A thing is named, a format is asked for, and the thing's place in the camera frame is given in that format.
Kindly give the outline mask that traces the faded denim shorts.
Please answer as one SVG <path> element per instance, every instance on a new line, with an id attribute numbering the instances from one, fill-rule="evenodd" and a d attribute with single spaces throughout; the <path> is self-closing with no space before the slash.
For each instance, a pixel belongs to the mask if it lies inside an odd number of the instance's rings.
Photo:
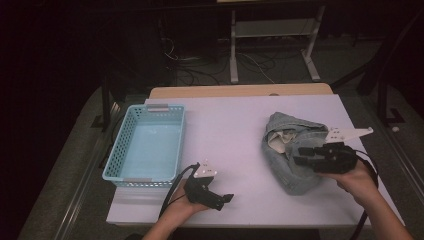
<path id="1" fill-rule="evenodd" d="M 288 195 L 300 196 L 317 186 L 321 178 L 294 157 L 300 147 L 321 147 L 329 130 L 322 123 L 275 112 L 269 118 L 261 148 L 271 172 Z"/>

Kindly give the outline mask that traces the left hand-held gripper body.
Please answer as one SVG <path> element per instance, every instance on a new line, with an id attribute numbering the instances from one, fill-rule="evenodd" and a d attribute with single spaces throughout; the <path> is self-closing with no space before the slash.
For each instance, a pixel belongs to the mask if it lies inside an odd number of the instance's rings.
<path id="1" fill-rule="evenodd" d="M 220 211 L 224 206 L 224 197 L 209 190 L 209 184 L 217 172 L 208 161 L 197 163 L 193 172 L 186 180 L 184 191 L 191 203 L 202 204 L 208 208 Z"/>

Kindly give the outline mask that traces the person's left hand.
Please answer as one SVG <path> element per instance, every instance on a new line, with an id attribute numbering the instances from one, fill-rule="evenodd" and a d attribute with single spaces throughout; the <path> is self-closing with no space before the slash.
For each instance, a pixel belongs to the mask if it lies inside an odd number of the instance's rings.
<path id="1" fill-rule="evenodd" d="M 184 190 L 185 183 L 186 180 L 183 179 L 172 194 L 164 212 L 166 216 L 188 219 L 198 212 L 208 210 L 208 207 L 199 203 L 192 203 L 188 200 Z"/>

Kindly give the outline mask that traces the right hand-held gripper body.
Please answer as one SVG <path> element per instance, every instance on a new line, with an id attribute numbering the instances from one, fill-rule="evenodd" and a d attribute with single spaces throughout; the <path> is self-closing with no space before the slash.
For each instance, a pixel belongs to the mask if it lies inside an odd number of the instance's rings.
<path id="1" fill-rule="evenodd" d="M 322 159 L 313 161 L 313 170 L 318 173 L 343 174 L 354 169 L 359 157 L 356 151 L 345 144 L 346 141 L 360 138 L 373 133 L 369 128 L 340 129 L 332 128 L 325 137 L 321 147 L 315 147 L 313 152 Z"/>

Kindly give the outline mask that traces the black metal stand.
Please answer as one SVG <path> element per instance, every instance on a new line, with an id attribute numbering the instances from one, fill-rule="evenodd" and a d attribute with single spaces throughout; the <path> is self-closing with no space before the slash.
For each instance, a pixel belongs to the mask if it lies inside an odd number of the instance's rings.
<path id="1" fill-rule="evenodd" d="M 388 83 L 384 80 L 380 80 L 378 83 L 377 116 L 385 127 L 405 122 L 396 108 L 388 107 Z"/>
<path id="2" fill-rule="evenodd" d="M 112 102 L 124 102 L 127 95 L 127 86 L 122 79 L 105 76 L 101 81 L 102 114 L 95 117 L 92 123 L 94 128 L 105 131 L 111 123 Z"/>

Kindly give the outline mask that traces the person's right hand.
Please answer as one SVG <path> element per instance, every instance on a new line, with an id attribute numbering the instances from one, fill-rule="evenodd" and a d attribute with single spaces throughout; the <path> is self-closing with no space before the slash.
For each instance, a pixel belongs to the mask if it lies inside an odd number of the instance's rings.
<path id="1" fill-rule="evenodd" d="M 371 172 L 360 161 L 355 168 L 344 174 L 320 173 L 320 176 L 334 179 L 337 185 L 350 193 L 361 206 L 375 198 L 379 191 L 371 177 Z"/>

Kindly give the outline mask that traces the white metal stand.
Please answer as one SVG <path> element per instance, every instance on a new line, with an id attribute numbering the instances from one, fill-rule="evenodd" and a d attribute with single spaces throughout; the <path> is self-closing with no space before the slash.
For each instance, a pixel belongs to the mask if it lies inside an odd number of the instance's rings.
<path id="1" fill-rule="evenodd" d="M 326 7 L 320 6 L 314 18 L 278 19 L 278 20 L 256 20 L 240 21 L 237 19 L 236 11 L 231 12 L 231 35 L 230 35 L 230 80 L 232 84 L 239 82 L 236 40 L 254 37 L 287 37 L 307 36 L 308 45 L 301 50 L 301 56 L 313 82 L 318 82 L 320 76 L 314 65 L 311 54 L 322 22 Z"/>

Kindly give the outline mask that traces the light blue plastic basket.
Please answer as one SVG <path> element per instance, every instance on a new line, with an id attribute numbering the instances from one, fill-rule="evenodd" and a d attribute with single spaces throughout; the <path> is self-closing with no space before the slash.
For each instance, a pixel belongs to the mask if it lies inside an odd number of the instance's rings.
<path id="1" fill-rule="evenodd" d="M 180 172 L 184 135 L 184 105 L 131 105 L 103 179 L 117 187 L 169 187 Z"/>

